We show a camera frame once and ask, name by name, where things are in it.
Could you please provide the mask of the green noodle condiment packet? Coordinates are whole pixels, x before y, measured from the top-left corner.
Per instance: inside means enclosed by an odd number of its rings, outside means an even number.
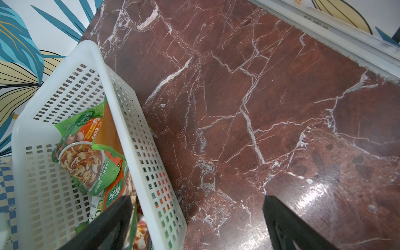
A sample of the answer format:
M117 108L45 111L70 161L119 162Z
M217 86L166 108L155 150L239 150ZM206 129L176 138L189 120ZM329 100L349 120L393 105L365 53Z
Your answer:
M72 176L83 194L96 196L116 180L125 157L107 102L55 127L61 140L52 160Z

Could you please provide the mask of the blue checkered paper bag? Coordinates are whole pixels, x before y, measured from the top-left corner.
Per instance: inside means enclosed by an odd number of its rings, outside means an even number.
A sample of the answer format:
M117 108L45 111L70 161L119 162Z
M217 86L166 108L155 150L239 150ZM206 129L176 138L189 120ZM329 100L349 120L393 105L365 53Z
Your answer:
M15 185L11 156L1 157L1 250L18 250Z

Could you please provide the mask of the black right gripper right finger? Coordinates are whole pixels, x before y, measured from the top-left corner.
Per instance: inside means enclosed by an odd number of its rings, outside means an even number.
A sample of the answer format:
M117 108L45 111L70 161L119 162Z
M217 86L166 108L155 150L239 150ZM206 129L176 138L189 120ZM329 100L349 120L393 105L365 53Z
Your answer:
M262 211L274 250L336 249L277 197L265 196Z

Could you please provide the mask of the white plastic basket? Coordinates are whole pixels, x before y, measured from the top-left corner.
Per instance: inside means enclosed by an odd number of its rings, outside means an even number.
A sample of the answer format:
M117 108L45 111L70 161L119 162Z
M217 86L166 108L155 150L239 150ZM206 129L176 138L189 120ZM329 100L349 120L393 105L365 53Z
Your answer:
M83 41L12 131L23 250L183 248L187 224L135 91Z

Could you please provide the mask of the green soup condiment packet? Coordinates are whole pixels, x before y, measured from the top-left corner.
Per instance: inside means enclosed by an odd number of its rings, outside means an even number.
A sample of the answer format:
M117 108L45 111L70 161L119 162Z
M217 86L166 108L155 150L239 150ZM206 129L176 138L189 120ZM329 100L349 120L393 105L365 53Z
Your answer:
M83 233L80 250L151 250L151 237L139 210L128 165L121 164L116 180L91 198L89 219L75 228Z

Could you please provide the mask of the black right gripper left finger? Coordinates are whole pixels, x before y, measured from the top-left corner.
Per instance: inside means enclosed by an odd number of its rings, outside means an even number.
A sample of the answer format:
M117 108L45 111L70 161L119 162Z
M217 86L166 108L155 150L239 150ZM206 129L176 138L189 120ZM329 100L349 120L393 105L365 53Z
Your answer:
M132 212L130 198L128 196L120 197L61 249L121 250Z

